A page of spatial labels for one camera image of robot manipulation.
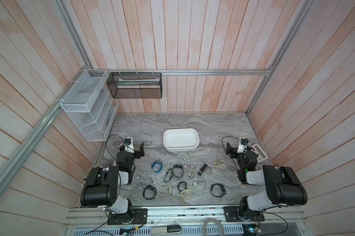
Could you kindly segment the beige band watch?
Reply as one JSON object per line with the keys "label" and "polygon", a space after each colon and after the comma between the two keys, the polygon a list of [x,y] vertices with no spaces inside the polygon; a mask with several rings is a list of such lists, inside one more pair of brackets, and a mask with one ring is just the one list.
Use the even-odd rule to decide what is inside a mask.
{"label": "beige band watch", "polygon": [[214,168],[221,168],[226,166],[225,160],[224,159],[219,159],[213,163]]}

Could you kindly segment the blue band watch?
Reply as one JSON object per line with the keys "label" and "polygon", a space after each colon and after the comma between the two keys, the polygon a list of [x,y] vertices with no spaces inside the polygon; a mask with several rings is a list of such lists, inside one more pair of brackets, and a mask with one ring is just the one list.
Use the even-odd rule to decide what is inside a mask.
{"label": "blue band watch", "polygon": [[159,160],[156,160],[151,165],[151,169],[152,169],[153,172],[159,173],[163,169],[163,163],[161,161],[159,161]]}

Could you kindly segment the black sport watch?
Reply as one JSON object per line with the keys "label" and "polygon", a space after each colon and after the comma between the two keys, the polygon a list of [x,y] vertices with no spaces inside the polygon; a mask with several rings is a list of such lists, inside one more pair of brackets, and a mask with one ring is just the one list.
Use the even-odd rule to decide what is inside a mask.
{"label": "black sport watch", "polygon": [[143,198],[146,200],[153,200],[158,194],[157,189],[152,186],[148,185],[143,190]]}
{"label": "black sport watch", "polygon": [[222,198],[226,195],[226,189],[221,183],[214,183],[210,187],[211,194],[216,198]]}

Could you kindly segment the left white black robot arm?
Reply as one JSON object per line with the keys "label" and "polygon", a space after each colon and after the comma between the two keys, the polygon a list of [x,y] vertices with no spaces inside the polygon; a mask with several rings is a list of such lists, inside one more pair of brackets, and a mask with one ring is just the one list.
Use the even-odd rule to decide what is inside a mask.
{"label": "left white black robot arm", "polygon": [[82,207],[101,207],[108,210],[108,220],[120,224],[135,223],[137,220],[131,201],[120,196],[120,188],[132,183],[136,169],[134,161],[145,155],[144,144],[132,153],[127,148],[127,145],[120,148],[115,166],[95,167],[90,170],[80,197]]}

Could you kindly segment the gold metal link watch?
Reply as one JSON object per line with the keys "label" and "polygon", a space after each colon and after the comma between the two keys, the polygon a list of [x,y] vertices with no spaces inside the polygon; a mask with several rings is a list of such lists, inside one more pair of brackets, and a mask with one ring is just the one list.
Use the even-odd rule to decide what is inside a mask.
{"label": "gold metal link watch", "polygon": [[196,168],[195,168],[195,166],[190,165],[190,166],[188,167],[188,170],[187,170],[187,175],[188,175],[188,177],[189,177],[189,178],[194,178],[195,173],[196,173]]}

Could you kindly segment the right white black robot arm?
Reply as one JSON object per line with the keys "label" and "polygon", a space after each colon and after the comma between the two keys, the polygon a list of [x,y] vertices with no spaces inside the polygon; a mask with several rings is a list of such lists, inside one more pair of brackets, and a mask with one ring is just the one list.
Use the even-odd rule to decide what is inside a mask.
{"label": "right white black robot arm", "polygon": [[263,165],[256,169],[259,162],[268,158],[258,144],[250,146],[248,139],[242,138],[237,148],[227,143],[225,151],[237,161],[237,175],[242,184],[265,187],[256,195],[243,197],[237,207],[224,207],[227,222],[264,221],[264,210],[307,203],[307,192],[291,167]]}

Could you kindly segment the small black band watch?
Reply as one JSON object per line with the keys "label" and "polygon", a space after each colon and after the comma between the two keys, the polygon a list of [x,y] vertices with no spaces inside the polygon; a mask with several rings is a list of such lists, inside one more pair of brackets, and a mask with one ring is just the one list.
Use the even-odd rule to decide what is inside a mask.
{"label": "small black band watch", "polygon": [[177,188],[180,192],[186,190],[187,189],[187,182],[180,182],[178,184]]}

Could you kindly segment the yellow cream band watch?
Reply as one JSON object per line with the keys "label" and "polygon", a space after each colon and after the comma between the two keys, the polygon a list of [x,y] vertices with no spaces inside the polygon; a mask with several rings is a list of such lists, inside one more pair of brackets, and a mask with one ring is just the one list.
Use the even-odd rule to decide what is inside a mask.
{"label": "yellow cream band watch", "polygon": [[185,190],[181,191],[181,193],[180,193],[181,198],[184,200],[191,198],[193,195],[194,195],[194,192],[191,189],[185,189]]}

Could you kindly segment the pink white calculator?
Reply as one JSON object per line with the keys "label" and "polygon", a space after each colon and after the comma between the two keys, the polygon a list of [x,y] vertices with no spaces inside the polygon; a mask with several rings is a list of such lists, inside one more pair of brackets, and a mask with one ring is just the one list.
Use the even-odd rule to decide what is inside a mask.
{"label": "pink white calculator", "polygon": [[268,159],[268,155],[265,153],[265,151],[262,149],[262,147],[259,144],[253,144],[251,148],[256,154],[258,154],[257,157],[258,162],[262,162]]}

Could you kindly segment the grey black handheld device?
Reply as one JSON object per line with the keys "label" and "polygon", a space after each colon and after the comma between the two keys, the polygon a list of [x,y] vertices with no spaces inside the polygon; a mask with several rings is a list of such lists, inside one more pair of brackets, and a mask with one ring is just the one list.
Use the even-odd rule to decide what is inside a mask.
{"label": "grey black handheld device", "polygon": [[152,227],[150,234],[152,236],[166,235],[166,234],[180,234],[182,228],[180,225],[167,225],[167,226],[158,226]]}

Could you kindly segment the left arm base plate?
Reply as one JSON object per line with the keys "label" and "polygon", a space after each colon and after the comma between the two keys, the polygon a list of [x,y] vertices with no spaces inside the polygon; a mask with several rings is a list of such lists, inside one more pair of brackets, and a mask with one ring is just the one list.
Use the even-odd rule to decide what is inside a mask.
{"label": "left arm base plate", "polygon": [[108,225],[130,225],[139,224],[144,225],[147,223],[148,209],[146,208],[130,208],[126,213],[114,214],[109,213]]}

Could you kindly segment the black mesh wall basket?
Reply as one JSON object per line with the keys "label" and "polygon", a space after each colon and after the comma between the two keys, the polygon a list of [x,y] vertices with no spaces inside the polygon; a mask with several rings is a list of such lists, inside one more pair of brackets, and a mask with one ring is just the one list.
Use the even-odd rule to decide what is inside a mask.
{"label": "black mesh wall basket", "polygon": [[107,86],[115,99],[161,99],[162,75],[156,72],[112,72]]}

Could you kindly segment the horizontal aluminium rail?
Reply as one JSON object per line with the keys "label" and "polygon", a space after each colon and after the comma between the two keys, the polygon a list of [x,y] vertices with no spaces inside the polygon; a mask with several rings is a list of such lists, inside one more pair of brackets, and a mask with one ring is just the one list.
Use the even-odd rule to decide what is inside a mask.
{"label": "horizontal aluminium rail", "polygon": [[106,69],[108,73],[161,73],[163,76],[267,76],[267,69]]}

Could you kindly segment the front aluminium mounting rail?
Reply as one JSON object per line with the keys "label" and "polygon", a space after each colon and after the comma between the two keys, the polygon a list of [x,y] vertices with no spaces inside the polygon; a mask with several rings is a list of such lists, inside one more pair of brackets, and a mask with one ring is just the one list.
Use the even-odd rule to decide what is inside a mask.
{"label": "front aluminium mounting rail", "polygon": [[[202,206],[171,206],[171,207],[136,207],[134,210],[147,210],[137,214],[140,219],[146,218],[146,226],[159,226],[170,223],[201,223],[207,218],[214,218],[224,223],[246,223],[238,216],[236,205],[202,205]],[[110,214],[98,208],[70,209],[63,228],[93,228],[109,219]],[[259,217],[262,223],[307,222],[301,207],[271,208]]]}

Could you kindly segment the right aluminium frame post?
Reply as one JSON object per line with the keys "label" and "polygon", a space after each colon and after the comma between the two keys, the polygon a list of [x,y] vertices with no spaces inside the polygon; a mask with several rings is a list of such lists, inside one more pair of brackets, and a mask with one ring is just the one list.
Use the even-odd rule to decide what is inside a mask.
{"label": "right aluminium frame post", "polygon": [[305,21],[307,15],[312,10],[313,6],[317,3],[317,1],[299,1],[298,2],[298,11],[296,16],[293,18],[293,21],[290,26],[287,26],[286,29],[288,31],[283,33],[283,41],[278,43],[278,46],[275,46],[274,49],[277,49],[276,53],[272,54],[272,61],[267,63],[269,66],[266,71],[268,72],[267,75],[263,75],[261,79],[256,81],[256,85],[254,86],[252,93],[250,95],[250,100],[247,102],[245,114],[250,118],[252,111],[260,96],[262,95],[267,83],[269,82],[270,77],[273,75],[276,68],[281,63],[282,59],[285,57],[288,49],[290,48],[291,44],[293,43],[294,39],[297,37],[297,34],[302,26],[303,22]]}

